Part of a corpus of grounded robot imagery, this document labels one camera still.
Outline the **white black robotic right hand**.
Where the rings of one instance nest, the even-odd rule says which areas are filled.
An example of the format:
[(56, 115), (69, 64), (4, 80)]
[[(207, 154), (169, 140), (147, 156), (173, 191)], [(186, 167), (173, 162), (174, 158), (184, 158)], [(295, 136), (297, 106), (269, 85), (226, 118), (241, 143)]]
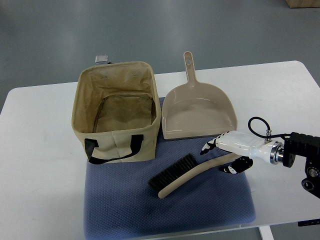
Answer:
[(236, 130), (223, 133), (208, 141), (200, 154), (204, 155), (214, 148), (239, 155), (230, 165), (219, 170), (228, 174), (239, 174), (249, 169), (254, 160), (262, 160), (276, 165), (283, 161), (284, 145), (279, 141), (266, 140)]

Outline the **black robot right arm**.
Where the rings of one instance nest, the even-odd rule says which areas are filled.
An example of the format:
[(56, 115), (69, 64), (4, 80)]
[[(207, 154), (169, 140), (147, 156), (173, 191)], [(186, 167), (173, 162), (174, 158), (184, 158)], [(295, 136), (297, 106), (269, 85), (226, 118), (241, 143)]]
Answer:
[[(265, 136), (255, 132), (251, 123), (253, 120), (260, 120), (266, 125)], [(304, 172), (306, 178), (301, 181), (301, 186), (310, 194), (320, 197), (320, 138), (317, 136), (306, 135), (297, 132), (272, 134), (269, 123), (258, 116), (248, 120), (248, 129), (257, 137), (270, 141), (274, 138), (284, 140), (284, 146), (279, 147), (271, 159), (281, 162), (283, 166), (290, 168), (293, 166), (296, 155), (306, 158)]]

